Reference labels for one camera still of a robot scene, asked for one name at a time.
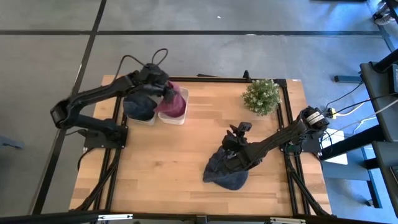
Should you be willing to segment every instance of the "dark blue cloth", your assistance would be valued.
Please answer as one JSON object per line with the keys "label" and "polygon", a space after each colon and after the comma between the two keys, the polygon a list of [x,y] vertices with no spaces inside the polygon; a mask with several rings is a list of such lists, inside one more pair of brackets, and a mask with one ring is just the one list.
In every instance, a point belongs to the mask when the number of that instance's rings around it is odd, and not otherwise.
{"label": "dark blue cloth", "polygon": [[223,158],[225,158],[224,149],[220,147],[210,157],[203,173],[203,181],[214,182],[229,190],[239,190],[246,183],[249,172],[244,170],[230,173],[223,164]]}
{"label": "dark blue cloth", "polygon": [[140,121],[148,121],[155,116],[157,103],[142,93],[134,93],[123,99],[123,109],[127,117]]}

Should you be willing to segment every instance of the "yellow connector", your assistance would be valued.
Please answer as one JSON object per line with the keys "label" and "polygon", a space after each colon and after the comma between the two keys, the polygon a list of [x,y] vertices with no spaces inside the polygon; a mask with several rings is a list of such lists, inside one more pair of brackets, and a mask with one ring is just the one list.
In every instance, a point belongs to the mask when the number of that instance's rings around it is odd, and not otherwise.
{"label": "yellow connector", "polygon": [[334,109],[334,108],[330,108],[331,109],[331,118],[332,119],[336,119],[337,118],[337,116],[336,116],[336,109]]}
{"label": "yellow connector", "polygon": [[336,113],[336,110],[334,108],[328,108],[328,112],[327,112],[326,116],[331,119],[336,119],[337,114],[335,114],[335,113]]}

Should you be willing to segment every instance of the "wire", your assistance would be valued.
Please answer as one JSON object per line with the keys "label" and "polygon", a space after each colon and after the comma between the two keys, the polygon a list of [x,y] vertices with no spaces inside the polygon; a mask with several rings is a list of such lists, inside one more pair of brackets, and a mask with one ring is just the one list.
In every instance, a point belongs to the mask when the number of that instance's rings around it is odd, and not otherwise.
{"label": "wire", "polygon": [[[374,116],[374,115],[376,115],[376,114],[378,114],[378,113],[383,112],[385,109],[389,108],[390,106],[394,105],[394,104],[397,103],[397,102],[398,102],[398,100],[395,100],[394,102],[392,102],[392,103],[390,103],[389,105],[383,107],[382,109],[378,110],[377,112],[375,112],[375,113],[373,113],[373,114],[367,116],[367,117],[364,118],[363,120],[368,119],[368,118],[370,118],[370,117],[372,117],[372,116]],[[360,123],[360,122],[362,122],[363,120],[361,120],[361,121],[355,121],[355,122],[353,122],[353,123],[351,123],[351,124],[349,124],[349,125],[347,125],[347,126],[344,126],[344,127],[340,128],[339,130],[335,131],[333,134],[331,134],[331,136],[334,135],[335,133],[337,133],[338,131],[341,131],[341,130],[347,128],[347,127],[350,127],[351,125],[354,125],[354,124],[356,124],[356,123]]]}
{"label": "wire", "polygon": [[362,84],[363,84],[363,80],[362,80],[362,81],[358,84],[358,86],[355,87],[353,90],[349,91],[348,93],[346,93],[346,94],[343,95],[342,97],[340,97],[340,98],[338,98],[338,99],[336,99],[336,100],[333,100],[333,101],[329,102],[329,103],[326,105],[325,109],[322,111],[322,113],[324,113],[324,112],[328,109],[329,104],[334,103],[334,102],[336,102],[336,101],[338,101],[338,100],[341,100],[343,97],[346,97],[346,96],[349,95],[350,93],[354,92],[357,88],[359,88]]}
{"label": "wire", "polygon": [[320,140],[320,145],[321,145],[321,151],[323,150],[323,137],[325,136],[325,131],[322,132],[321,140]]}
{"label": "wire", "polygon": [[286,144],[285,145],[285,154],[287,155],[287,156],[292,156],[292,157],[298,157],[298,156],[300,156],[301,155],[301,153],[303,152],[303,147],[300,145],[300,152],[298,152],[298,154],[289,154],[288,152],[287,152],[287,146],[288,146],[289,144]]}
{"label": "wire", "polygon": [[117,79],[117,77],[118,77],[118,75],[119,75],[120,69],[121,69],[121,67],[122,67],[123,61],[124,61],[124,59],[125,59],[126,57],[135,60],[136,62],[138,62],[138,63],[139,63],[140,65],[142,65],[142,66],[145,66],[144,63],[142,63],[140,60],[138,60],[137,58],[135,58],[135,57],[132,56],[132,55],[125,55],[125,56],[123,56],[122,59],[121,59],[120,62],[119,62],[118,69],[116,70],[116,73],[114,74],[114,77],[113,77],[113,80],[112,80],[111,84],[108,85],[109,87],[116,81],[116,79]]}
{"label": "wire", "polygon": [[[381,95],[381,96],[377,96],[377,97],[373,97],[373,98],[368,98],[367,100],[360,101],[360,102],[355,103],[355,104],[353,104],[353,105],[346,106],[345,108],[343,108],[343,109],[341,109],[341,110],[339,110],[339,111],[337,111],[337,112],[334,112],[333,114],[331,114],[331,115],[329,115],[329,116],[333,116],[333,115],[335,115],[335,114],[338,114],[339,112],[342,112],[343,110],[346,110],[346,109],[348,109],[348,108],[350,108],[350,107],[353,107],[353,106],[356,106],[356,105],[360,105],[361,103],[365,103],[365,102],[368,102],[368,101],[371,101],[371,100],[376,100],[376,99],[379,99],[379,98],[383,98],[383,97],[386,97],[386,96],[393,96],[393,95],[398,95],[398,93],[389,93],[389,94],[386,94],[386,95]],[[319,114],[318,116],[314,117],[313,119],[315,119],[315,118],[317,118],[317,117],[319,117],[319,116],[324,116],[324,114],[321,113],[321,114]]]}
{"label": "wire", "polygon": [[356,106],[356,105],[360,105],[361,103],[365,103],[365,102],[368,102],[368,101],[371,101],[371,100],[376,100],[376,99],[379,99],[379,98],[382,98],[382,97],[392,96],[392,95],[397,95],[397,94],[398,94],[398,93],[390,93],[390,94],[386,94],[386,95],[382,95],[382,96],[377,96],[377,97],[374,97],[374,98],[368,98],[367,100],[364,100],[364,101],[355,103],[355,104],[350,105],[350,106],[346,106],[345,108],[343,108],[343,109],[337,111],[337,112],[334,113],[334,114],[337,114],[337,113],[339,113],[339,112],[342,112],[343,110],[348,109],[348,108],[350,108],[350,107],[353,107],[353,106]]}
{"label": "wire", "polygon": [[80,163],[81,163],[81,160],[83,159],[83,157],[84,157],[85,155],[87,155],[89,152],[91,152],[93,149],[94,149],[94,148],[88,148],[87,151],[85,151],[85,153],[83,153],[83,154],[80,156],[79,161],[77,162],[77,171],[79,171],[79,169],[80,169]]}
{"label": "wire", "polygon": [[338,114],[336,114],[336,116],[347,116],[347,115],[350,115],[350,114],[354,113],[354,111],[356,111],[358,108],[360,108],[364,104],[365,104],[365,102],[361,103],[359,106],[355,107],[352,111],[350,111],[348,113],[345,113],[345,114],[338,113]]}
{"label": "wire", "polygon": [[161,52],[161,51],[163,51],[163,50],[166,51],[166,54],[163,56],[162,60],[160,60],[160,62],[157,63],[156,65],[157,65],[157,66],[160,65],[160,63],[162,63],[163,60],[166,59],[167,55],[169,54],[169,50],[166,49],[166,48],[159,49],[159,50],[157,50],[157,51],[154,53],[154,55],[152,56],[152,63],[153,63],[153,64],[155,64],[155,63],[154,63],[154,59],[155,59],[155,56],[157,55],[157,53],[159,53],[159,52]]}
{"label": "wire", "polygon": [[79,129],[79,130],[76,130],[76,131],[72,131],[72,132],[70,132],[70,133],[67,133],[65,136],[69,136],[69,135],[71,135],[71,134],[75,134],[75,133],[77,133],[77,132],[79,132],[79,131],[86,131],[86,129]]}
{"label": "wire", "polygon": [[369,120],[372,120],[372,119],[374,119],[374,118],[377,118],[377,117],[374,116],[373,118],[363,119],[363,120],[361,121],[361,123],[354,129],[353,134],[355,134],[355,131],[356,131],[359,127],[361,127],[361,125],[362,125],[365,121],[369,121]]}
{"label": "wire", "polygon": [[330,141],[330,152],[328,152],[329,154],[333,151],[333,143],[332,143],[332,141],[331,141],[331,136],[330,136],[330,134],[329,134],[329,132],[327,131],[327,130],[325,130],[325,132],[328,134],[328,136],[329,136],[329,141]]}

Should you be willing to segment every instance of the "white cable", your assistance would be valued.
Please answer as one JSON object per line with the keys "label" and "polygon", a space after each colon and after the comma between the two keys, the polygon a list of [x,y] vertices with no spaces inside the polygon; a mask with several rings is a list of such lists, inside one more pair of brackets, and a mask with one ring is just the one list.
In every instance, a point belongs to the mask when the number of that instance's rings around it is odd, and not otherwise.
{"label": "white cable", "polygon": [[[371,115],[367,116],[367,117],[364,118],[363,120],[368,119],[368,118],[370,118],[370,117],[372,117],[372,116],[374,116],[374,115],[376,115],[376,114],[378,114],[378,113],[383,112],[385,109],[389,108],[390,106],[394,105],[394,104],[397,103],[397,102],[398,102],[398,100],[395,100],[394,102],[390,103],[389,105],[383,107],[381,110],[375,112],[374,114],[371,114]],[[336,134],[338,131],[341,131],[341,130],[347,128],[347,127],[350,127],[351,125],[354,125],[354,124],[356,124],[356,123],[360,123],[360,122],[362,122],[363,120],[361,120],[361,121],[355,121],[354,123],[351,123],[351,124],[349,124],[349,125],[347,125],[347,126],[345,126],[345,127],[343,127],[343,128],[340,128],[339,130],[335,131],[335,132],[334,132],[333,134],[331,134],[330,136]]]}
{"label": "white cable", "polygon": [[353,109],[352,111],[350,111],[350,112],[348,112],[348,113],[345,113],[345,114],[341,114],[341,113],[337,113],[337,114],[335,114],[336,116],[347,116],[347,115],[350,115],[351,113],[354,113],[354,111],[356,111],[358,108],[360,108],[362,105],[364,105],[365,104],[365,102],[363,102],[363,103],[361,103],[359,106],[357,106],[357,107],[355,107],[355,109]]}
{"label": "white cable", "polygon": [[361,125],[362,125],[365,121],[369,121],[369,120],[374,119],[374,118],[376,118],[376,117],[374,116],[373,118],[363,119],[363,120],[361,121],[361,123],[354,129],[353,134],[355,134],[355,131],[356,131],[359,127],[361,127]]}

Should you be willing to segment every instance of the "black cable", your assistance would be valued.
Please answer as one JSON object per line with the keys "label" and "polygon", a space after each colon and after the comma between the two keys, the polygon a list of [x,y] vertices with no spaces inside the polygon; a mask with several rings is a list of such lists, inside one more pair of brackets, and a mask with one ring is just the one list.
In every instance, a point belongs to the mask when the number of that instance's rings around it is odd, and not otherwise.
{"label": "black cable", "polygon": [[287,145],[288,144],[286,144],[286,146],[285,146],[285,154],[287,155],[287,156],[292,156],[292,157],[298,157],[298,156],[300,156],[301,155],[301,153],[303,152],[303,147],[300,145],[300,152],[297,154],[297,155],[295,155],[295,154],[289,154],[288,152],[287,152]]}
{"label": "black cable", "polygon": [[330,152],[328,152],[328,153],[331,153],[332,151],[333,151],[333,143],[332,143],[332,141],[331,141],[331,137],[330,137],[330,134],[329,134],[329,132],[327,132],[326,130],[325,130],[325,132],[329,135],[329,141],[330,141]]}
{"label": "black cable", "polygon": [[77,132],[79,132],[79,131],[86,131],[86,129],[79,129],[79,130],[76,130],[76,131],[72,131],[72,132],[70,132],[70,133],[67,133],[65,136],[69,136],[69,135],[71,135],[71,134],[75,134],[75,133],[77,133]]}
{"label": "black cable", "polygon": [[350,93],[354,92],[357,88],[359,88],[362,84],[363,84],[363,81],[361,81],[361,82],[358,84],[357,87],[355,87],[353,90],[351,90],[351,91],[348,92],[347,94],[343,95],[342,97],[340,97],[340,98],[338,98],[338,99],[336,99],[336,100],[333,100],[333,101],[329,102],[329,103],[325,106],[325,109],[322,111],[322,113],[324,113],[324,112],[328,109],[329,104],[334,103],[334,102],[336,102],[336,101],[338,101],[338,100],[341,100],[342,98],[346,97],[346,96],[349,95]]}
{"label": "black cable", "polygon": [[322,132],[321,140],[320,140],[320,145],[321,145],[321,151],[323,150],[323,137],[325,136],[325,131]]}
{"label": "black cable", "polygon": [[163,56],[163,58],[162,58],[162,60],[160,60],[160,62],[159,63],[157,63],[156,65],[157,66],[159,66],[160,65],[160,63],[162,63],[163,62],[163,60],[165,60],[166,59],[166,57],[167,57],[167,55],[169,54],[169,50],[168,49],[166,49],[166,48],[163,48],[163,49],[159,49],[159,50],[157,50],[155,53],[154,53],[154,55],[152,56],[152,63],[153,64],[155,64],[154,63],[154,59],[155,59],[155,56],[157,55],[157,53],[159,53],[159,52],[161,52],[161,51],[166,51],[166,54]]}
{"label": "black cable", "polygon": [[376,99],[383,98],[383,97],[386,97],[386,96],[394,96],[394,95],[398,95],[398,93],[389,93],[389,94],[386,94],[386,95],[381,95],[381,96],[373,97],[373,98],[370,98],[370,99],[367,99],[367,100],[363,100],[363,101],[358,102],[358,103],[355,103],[355,104],[353,104],[353,105],[346,106],[346,107],[344,107],[343,109],[341,109],[341,110],[339,110],[339,111],[337,111],[337,112],[334,112],[334,113],[331,114],[330,116],[333,116],[333,115],[335,115],[335,114],[338,114],[338,113],[342,112],[343,110],[346,110],[346,109],[351,108],[351,107],[353,107],[353,106],[360,105],[361,103],[365,103],[365,102],[368,102],[368,101],[371,101],[371,100],[376,100]]}
{"label": "black cable", "polygon": [[79,169],[80,169],[81,160],[84,158],[85,155],[87,155],[87,154],[88,154],[89,152],[91,152],[93,149],[94,149],[94,148],[88,148],[87,151],[85,151],[85,153],[83,153],[83,154],[80,156],[79,161],[77,162],[77,171],[79,171]]}
{"label": "black cable", "polygon": [[118,69],[116,70],[116,73],[114,74],[113,80],[112,80],[111,84],[109,85],[109,87],[116,81],[116,79],[117,79],[117,77],[118,77],[118,75],[119,75],[120,69],[121,69],[121,67],[122,67],[123,61],[124,61],[124,59],[125,59],[126,57],[135,60],[136,62],[138,62],[138,63],[139,63],[140,65],[142,65],[142,66],[145,66],[144,63],[142,63],[140,60],[138,60],[137,58],[135,58],[135,57],[132,56],[132,55],[125,55],[125,56],[123,56],[122,59],[121,59],[120,62],[119,62]]}

